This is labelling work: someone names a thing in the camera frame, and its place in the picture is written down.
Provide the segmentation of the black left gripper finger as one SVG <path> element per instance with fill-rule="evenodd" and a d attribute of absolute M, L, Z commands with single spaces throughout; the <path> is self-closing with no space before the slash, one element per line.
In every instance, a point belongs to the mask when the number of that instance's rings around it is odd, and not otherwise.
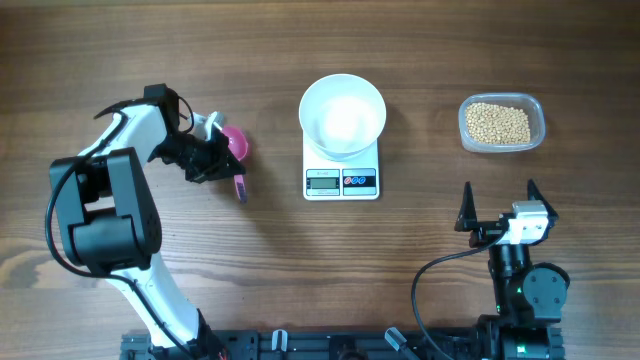
<path fill-rule="evenodd" d="M 205 165 L 202 169 L 202 176 L 205 181 L 223 180 L 245 174 L 246 168 L 241 163 L 212 163 Z"/>
<path fill-rule="evenodd" d="M 219 129 L 213 128 L 209 139 L 209 157 L 211 160 L 226 160 L 230 154 L 229 138 Z"/>

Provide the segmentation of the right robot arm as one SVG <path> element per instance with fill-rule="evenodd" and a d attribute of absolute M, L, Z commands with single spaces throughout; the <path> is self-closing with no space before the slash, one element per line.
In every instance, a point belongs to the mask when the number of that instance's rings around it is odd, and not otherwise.
<path fill-rule="evenodd" d="M 561 329 L 570 277 L 548 262 L 534 264 L 530 248 L 544 242 L 559 219 L 535 182 L 527 182 L 527 198 L 495 221 L 477 218 L 472 187 L 466 183 L 457 232 L 470 234 L 473 250 L 489 253 L 495 315 L 482 315 L 475 325 L 474 350 L 479 359 L 559 360 L 566 357 Z"/>

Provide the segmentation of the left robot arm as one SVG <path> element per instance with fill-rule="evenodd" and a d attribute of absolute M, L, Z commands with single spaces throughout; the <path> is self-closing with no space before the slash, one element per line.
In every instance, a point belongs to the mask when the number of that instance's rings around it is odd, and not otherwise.
<path fill-rule="evenodd" d="M 143 168 L 177 165 L 192 183 L 245 174 L 219 112 L 182 111 L 165 84 L 100 111 L 112 122 L 94 144 L 49 169 L 45 241 L 53 259 L 80 277 L 119 290 L 147 327 L 125 335 L 123 359 L 226 359 L 230 352 L 182 294 L 160 253 L 162 225 Z"/>

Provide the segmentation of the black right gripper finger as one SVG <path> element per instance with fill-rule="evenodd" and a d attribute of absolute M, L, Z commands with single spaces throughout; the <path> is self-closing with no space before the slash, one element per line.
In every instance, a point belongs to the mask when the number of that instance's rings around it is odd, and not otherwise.
<path fill-rule="evenodd" d="M 478 229 L 476 207 L 472 186 L 469 181 L 464 185 L 461 207 L 454 225 L 456 232 L 471 232 Z"/>
<path fill-rule="evenodd" d="M 544 205 L 549 220 L 559 219 L 558 213 L 542 195 L 533 179 L 527 181 L 527 196 L 529 200 L 540 201 Z"/>

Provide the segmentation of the pink plastic scoop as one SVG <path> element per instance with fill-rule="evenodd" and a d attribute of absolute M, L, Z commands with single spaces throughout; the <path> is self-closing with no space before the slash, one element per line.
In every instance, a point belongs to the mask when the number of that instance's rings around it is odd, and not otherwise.
<path fill-rule="evenodd" d="M 222 133 L 229 138 L 229 150 L 237 160 L 242 161 L 250 151 L 250 145 L 244 132 L 239 128 L 226 125 L 222 128 Z M 245 179 L 243 175 L 235 175 L 234 183 L 239 201 L 245 204 L 248 201 Z"/>

